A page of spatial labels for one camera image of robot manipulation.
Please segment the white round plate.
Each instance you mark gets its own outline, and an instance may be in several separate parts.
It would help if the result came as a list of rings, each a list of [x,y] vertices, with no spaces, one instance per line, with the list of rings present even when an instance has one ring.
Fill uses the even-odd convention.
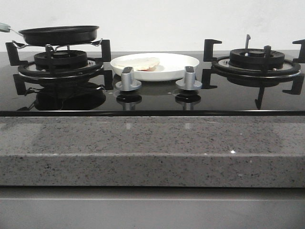
[[[186,66],[196,68],[200,63],[198,59],[188,55],[155,52],[120,56],[111,60],[110,65],[117,75],[121,75],[123,68],[117,65],[118,62],[150,57],[159,58],[160,63],[151,71],[134,70],[134,78],[136,80],[147,82],[179,80],[184,77]]]

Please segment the fried egg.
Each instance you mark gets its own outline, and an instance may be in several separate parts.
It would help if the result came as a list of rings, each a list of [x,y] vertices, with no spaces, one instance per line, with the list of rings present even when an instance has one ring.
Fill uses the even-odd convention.
[[[115,63],[115,67],[123,69],[132,67],[135,71],[153,71],[160,64],[157,57],[142,57],[128,60],[120,60]]]

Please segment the black frying pan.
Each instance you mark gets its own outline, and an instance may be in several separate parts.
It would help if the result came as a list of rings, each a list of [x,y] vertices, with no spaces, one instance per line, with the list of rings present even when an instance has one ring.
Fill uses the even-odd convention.
[[[98,29],[94,25],[58,26],[21,30],[19,34],[31,46],[73,45],[92,42]]]

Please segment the left silver stove knob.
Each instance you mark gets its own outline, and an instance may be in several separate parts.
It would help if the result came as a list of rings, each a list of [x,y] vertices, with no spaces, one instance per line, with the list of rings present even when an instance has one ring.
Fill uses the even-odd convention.
[[[125,67],[121,73],[121,81],[115,87],[124,92],[131,92],[141,88],[142,83],[134,78],[132,67]]]

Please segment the silver stove knob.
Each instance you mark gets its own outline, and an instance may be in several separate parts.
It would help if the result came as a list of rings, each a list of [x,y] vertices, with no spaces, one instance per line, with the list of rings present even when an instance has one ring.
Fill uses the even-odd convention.
[[[196,80],[196,74],[192,66],[185,66],[184,78],[177,80],[175,84],[178,88],[186,91],[201,89],[202,83]]]
[[[131,92],[141,88],[142,83],[134,78],[132,67],[125,67],[121,73],[121,81],[115,87],[124,92]]]

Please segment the right silver stove knob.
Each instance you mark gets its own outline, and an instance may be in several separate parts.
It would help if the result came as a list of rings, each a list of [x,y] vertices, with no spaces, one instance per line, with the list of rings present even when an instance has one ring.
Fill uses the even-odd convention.
[[[202,83],[196,80],[196,74],[192,66],[185,66],[184,78],[177,80],[175,84],[178,88],[186,91],[201,89]]]

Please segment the left black gas burner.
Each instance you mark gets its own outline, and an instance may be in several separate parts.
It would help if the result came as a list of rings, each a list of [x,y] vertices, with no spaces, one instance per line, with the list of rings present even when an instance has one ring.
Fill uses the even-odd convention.
[[[54,69],[78,69],[88,65],[87,53],[78,50],[61,50],[51,54]],[[34,55],[37,70],[49,70],[47,53],[41,52]]]

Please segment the black gas burner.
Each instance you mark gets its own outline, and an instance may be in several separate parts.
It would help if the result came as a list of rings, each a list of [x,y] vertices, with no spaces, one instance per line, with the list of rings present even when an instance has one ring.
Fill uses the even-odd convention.
[[[61,50],[51,54],[54,69],[78,69],[88,65],[87,53],[78,50]],[[34,55],[37,70],[49,70],[47,53],[41,52]]]
[[[229,65],[250,70],[261,70],[266,65],[264,49],[234,49],[230,51],[229,59]],[[267,69],[280,69],[284,61],[284,53],[271,50]]]

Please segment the right black gas burner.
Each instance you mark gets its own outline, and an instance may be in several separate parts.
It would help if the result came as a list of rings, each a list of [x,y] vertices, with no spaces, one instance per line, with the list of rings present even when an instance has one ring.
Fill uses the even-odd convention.
[[[230,51],[229,59],[229,65],[250,70],[261,70],[266,65],[264,49],[234,49]],[[267,69],[280,69],[284,61],[284,53],[271,50]]]

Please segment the black glass gas cooktop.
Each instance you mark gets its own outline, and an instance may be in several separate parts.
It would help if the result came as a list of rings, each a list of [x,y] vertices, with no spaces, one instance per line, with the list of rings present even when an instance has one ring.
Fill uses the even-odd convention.
[[[115,88],[120,77],[108,63],[84,81],[50,85],[19,75],[0,54],[1,116],[276,116],[304,115],[305,76],[251,81],[226,76],[201,62],[200,90],[184,92],[175,82],[143,82],[132,93]]]

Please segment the left black pan support grate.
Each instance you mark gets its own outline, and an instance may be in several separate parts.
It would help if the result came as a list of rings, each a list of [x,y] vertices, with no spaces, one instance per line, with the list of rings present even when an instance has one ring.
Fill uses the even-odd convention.
[[[34,61],[29,62],[19,59],[18,48],[25,47],[24,44],[7,42],[6,48],[10,64],[18,67],[19,75],[35,80],[64,80],[94,75],[103,69],[105,62],[110,62],[109,40],[101,39],[91,44],[101,47],[101,57],[92,58],[79,50],[58,50],[47,44],[45,51],[35,54]]]

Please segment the black pan support grate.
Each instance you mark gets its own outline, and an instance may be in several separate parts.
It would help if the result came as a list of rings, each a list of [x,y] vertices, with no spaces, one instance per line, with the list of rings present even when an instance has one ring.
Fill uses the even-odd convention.
[[[29,62],[19,59],[18,48],[25,47],[24,44],[7,42],[6,48],[10,64],[18,67],[19,75],[35,80],[64,80],[94,75],[103,69],[105,62],[110,62],[109,40],[101,39],[91,44],[101,47],[101,57],[92,58],[79,50],[58,50],[47,44],[45,51],[35,54],[34,61]]]
[[[286,80],[301,75],[301,64],[305,62],[305,41],[293,41],[300,44],[298,58],[288,60],[283,52],[272,50],[267,45],[262,49],[249,48],[251,36],[246,36],[244,48],[233,49],[228,56],[214,57],[214,45],[221,41],[214,39],[204,40],[203,61],[210,62],[212,69],[225,76],[258,79],[258,80]]]

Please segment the right black pan support grate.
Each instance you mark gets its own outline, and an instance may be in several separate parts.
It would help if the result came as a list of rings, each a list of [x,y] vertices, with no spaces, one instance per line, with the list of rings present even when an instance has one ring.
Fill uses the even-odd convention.
[[[298,58],[288,60],[283,52],[272,50],[267,45],[262,49],[249,48],[251,36],[246,36],[244,48],[233,49],[228,56],[214,57],[214,45],[221,41],[214,39],[204,40],[203,61],[210,62],[212,69],[225,76],[258,79],[258,80],[286,80],[301,75],[301,64],[305,62],[305,41],[293,41],[300,44]]]

